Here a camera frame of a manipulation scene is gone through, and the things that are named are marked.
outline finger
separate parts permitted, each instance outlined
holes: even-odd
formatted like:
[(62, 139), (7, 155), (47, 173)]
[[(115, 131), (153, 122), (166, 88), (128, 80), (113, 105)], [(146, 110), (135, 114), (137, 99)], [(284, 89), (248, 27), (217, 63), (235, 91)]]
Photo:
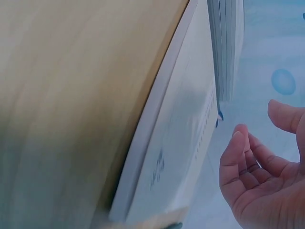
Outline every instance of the finger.
[(256, 137), (249, 134), (250, 148), (254, 157), (263, 169), (272, 176), (279, 177), (289, 161), (274, 155), (274, 153), (265, 147)]
[(305, 114), (305, 108), (302, 107), (289, 106), (276, 100), (270, 100), (268, 104), (268, 115), (273, 124), (294, 134), (303, 114)]
[(236, 200), (246, 191), (238, 174), (238, 163), (243, 153), (244, 136), (237, 131), (221, 156), (219, 168), (220, 189), (230, 207), (233, 207)]
[(236, 133), (237, 131), (241, 132), (244, 136), (244, 153), (241, 155), (239, 163), (238, 163), (239, 179), (242, 181), (245, 188), (247, 190), (249, 190), (249, 189), (252, 189), (252, 188), (255, 188), (256, 186), (258, 186), (259, 182), (251, 173), (248, 172), (248, 169), (247, 169), (245, 152), (250, 149), (249, 137), (248, 137), (248, 133), (249, 133), (248, 127), (244, 124), (239, 124), (235, 127), (233, 133)]
[(245, 158), (248, 172), (251, 173), (260, 184), (273, 177), (268, 171), (259, 166), (251, 149), (245, 152)]
[(300, 172), (305, 175), (305, 115), (299, 121), (296, 131), (296, 142), (300, 152)]
[[(245, 149), (243, 150), (243, 152), (246, 150), (246, 148), (250, 148), (249, 146), (249, 138), (248, 138), (248, 128), (246, 125), (244, 124), (238, 124), (234, 130), (233, 130), (233, 135), (234, 133), (236, 133), (237, 131), (239, 131), (240, 133), (243, 134), (244, 136), (244, 142), (245, 142)], [(244, 154), (241, 154), (239, 162), (238, 162), (238, 173), (239, 174), (244, 174), (247, 172), (247, 164), (246, 164), (246, 159)]]

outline fingernail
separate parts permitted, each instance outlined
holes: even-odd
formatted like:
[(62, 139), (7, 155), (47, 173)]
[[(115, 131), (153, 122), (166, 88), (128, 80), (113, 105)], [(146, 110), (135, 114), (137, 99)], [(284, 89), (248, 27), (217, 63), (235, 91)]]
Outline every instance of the fingernail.
[(237, 136), (237, 135), (239, 135), (239, 134), (241, 134), (241, 135), (242, 135), (242, 132), (240, 132), (240, 131), (236, 131), (236, 132), (233, 134), (232, 138), (234, 138), (235, 136)]

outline book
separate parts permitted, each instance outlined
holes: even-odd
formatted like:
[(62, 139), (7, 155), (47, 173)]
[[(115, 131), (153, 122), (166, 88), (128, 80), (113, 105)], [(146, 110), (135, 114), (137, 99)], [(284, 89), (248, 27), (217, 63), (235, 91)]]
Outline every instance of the book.
[(244, 0), (209, 0), (217, 95), (231, 101), (244, 40)]

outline light blue floor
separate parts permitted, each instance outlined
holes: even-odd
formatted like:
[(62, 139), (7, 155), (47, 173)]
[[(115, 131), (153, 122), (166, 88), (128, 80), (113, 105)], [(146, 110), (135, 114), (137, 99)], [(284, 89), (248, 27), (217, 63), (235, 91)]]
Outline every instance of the light blue floor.
[[(215, 130), (185, 229), (239, 229), (219, 187), (219, 159), (238, 123), (277, 155), (298, 161), (295, 136), (275, 128), (267, 115), (270, 99), (305, 106), (305, 1), (245, 0), (245, 35), (234, 99), (221, 104), (224, 122)], [(290, 72), (272, 84), (277, 69)], [(291, 95), (281, 94), (287, 85)]]

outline white book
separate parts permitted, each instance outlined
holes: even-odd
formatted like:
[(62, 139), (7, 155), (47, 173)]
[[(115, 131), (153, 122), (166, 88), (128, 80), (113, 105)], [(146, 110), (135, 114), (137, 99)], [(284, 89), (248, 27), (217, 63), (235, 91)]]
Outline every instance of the white book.
[(190, 203), (217, 119), (213, 66), (207, 2), (191, 0), (139, 121), (111, 220), (135, 224)]
[(231, 101), (244, 40), (244, 0), (211, 0), (209, 6), (217, 92), (220, 101)]

